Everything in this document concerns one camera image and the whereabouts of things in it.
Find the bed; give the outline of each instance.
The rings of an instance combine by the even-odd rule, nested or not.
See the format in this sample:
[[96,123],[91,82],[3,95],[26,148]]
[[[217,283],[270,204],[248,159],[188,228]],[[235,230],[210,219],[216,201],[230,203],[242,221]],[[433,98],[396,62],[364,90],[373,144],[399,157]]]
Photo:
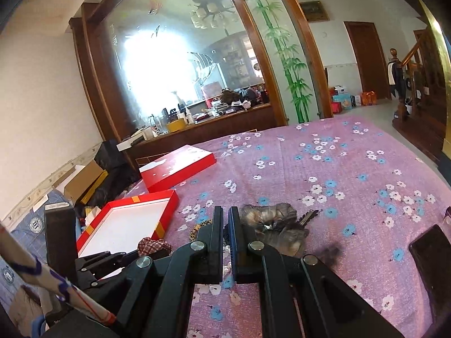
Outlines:
[[[165,239],[189,242],[196,223],[245,203],[289,202],[298,216],[322,210],[308,224],[307,251],[331,243],[342,254],[334,271],[406,338],[432,323],[428,296],[409,243],[443,222],[451,190],[415,154],[358,117],[333,118],[257,133],[239,133],[197,145],[217,164],[174,188],[180,206]],[[142,182],[127,196],[146,193]],[[224,265],[230,261],[224,251]],[[197,285],[188,338],[261,336],[256,285]]]

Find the round logo patch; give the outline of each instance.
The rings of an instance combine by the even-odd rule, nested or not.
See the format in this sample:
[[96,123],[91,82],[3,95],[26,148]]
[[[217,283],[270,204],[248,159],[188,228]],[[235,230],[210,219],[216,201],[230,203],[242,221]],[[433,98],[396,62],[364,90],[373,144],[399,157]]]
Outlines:
[[33,217],[31,219],[30,230],[35,234],[39,234],[42,231],[42,220],[39,217]]
[[9,283],[10,285],[14,282],[14,273],[12,270],[10,270],[8,267],[5,267],[1,270],[3,274],[3,278],[5,279],[6,283]]

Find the yellow container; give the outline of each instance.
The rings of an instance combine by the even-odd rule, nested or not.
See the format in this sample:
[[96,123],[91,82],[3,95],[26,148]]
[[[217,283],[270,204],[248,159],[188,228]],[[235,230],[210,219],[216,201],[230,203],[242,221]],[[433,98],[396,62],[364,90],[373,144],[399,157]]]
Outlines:
[[166,125],[169,132],[176,132],[186,127],[185,120],[183,118],[176,119],[175,121]]

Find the wooden counter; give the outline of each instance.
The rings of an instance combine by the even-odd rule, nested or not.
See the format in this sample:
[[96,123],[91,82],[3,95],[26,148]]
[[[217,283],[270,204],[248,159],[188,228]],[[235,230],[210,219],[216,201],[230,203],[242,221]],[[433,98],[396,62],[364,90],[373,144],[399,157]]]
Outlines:
[[189,125],[180,131],[140,142],[126,152],[132,159],[149,157],[150,159],[138,161],[138,164],[145,164],[154,160],[153,158],[186,144],[194,145],[234,133],[263,131],[276,126],[271,104],[261,104],[248,111],[212,118],[198,124]]

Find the orange bag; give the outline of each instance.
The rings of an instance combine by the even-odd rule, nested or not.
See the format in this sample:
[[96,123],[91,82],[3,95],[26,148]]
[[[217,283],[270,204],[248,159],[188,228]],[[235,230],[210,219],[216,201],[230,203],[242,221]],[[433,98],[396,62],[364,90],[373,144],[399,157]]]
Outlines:
[[376,93],[374,91],[365,91],[360,94],[362,105],[376,105]]

